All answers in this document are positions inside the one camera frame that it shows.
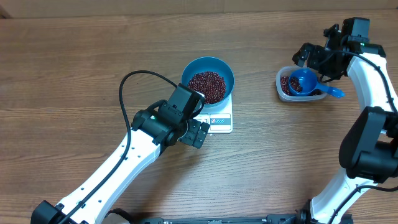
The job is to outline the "blue plastic measuring scoop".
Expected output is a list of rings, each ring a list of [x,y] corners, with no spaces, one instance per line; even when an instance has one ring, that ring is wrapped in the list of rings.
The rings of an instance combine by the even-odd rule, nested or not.
[[[294,71],[289,76],[288,87],[289,91],[294,96],[308,96],[314,90],[320,90],[335,98],[342,98],[345,96],[342,90],[321,84],[316,74],[307,68]]]

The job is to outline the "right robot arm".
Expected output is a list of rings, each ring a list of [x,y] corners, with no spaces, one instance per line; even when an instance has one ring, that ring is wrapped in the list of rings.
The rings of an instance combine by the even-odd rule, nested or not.
[[[345,19],[323,31],[325,46],[304,43],[292,57],[329,80],[349,77],[361,114],[341,142],[338,173],[286,223],[352,223],[346,211],[355,201],[370,189],[385,191],[381,184],[397,177],[397,94],[369,27],[369,19]]]

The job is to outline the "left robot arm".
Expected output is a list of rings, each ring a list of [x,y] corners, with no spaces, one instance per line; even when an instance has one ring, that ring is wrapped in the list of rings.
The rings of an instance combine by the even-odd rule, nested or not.
[[[167,147],[180,141],[201,148],[210,126],[195,117],[204,104],[201,93],[178,84],[168,100],[138,111],[120,145],[92,176],[58,204],[41,202],[31,223],[102,223],[130,183]]]

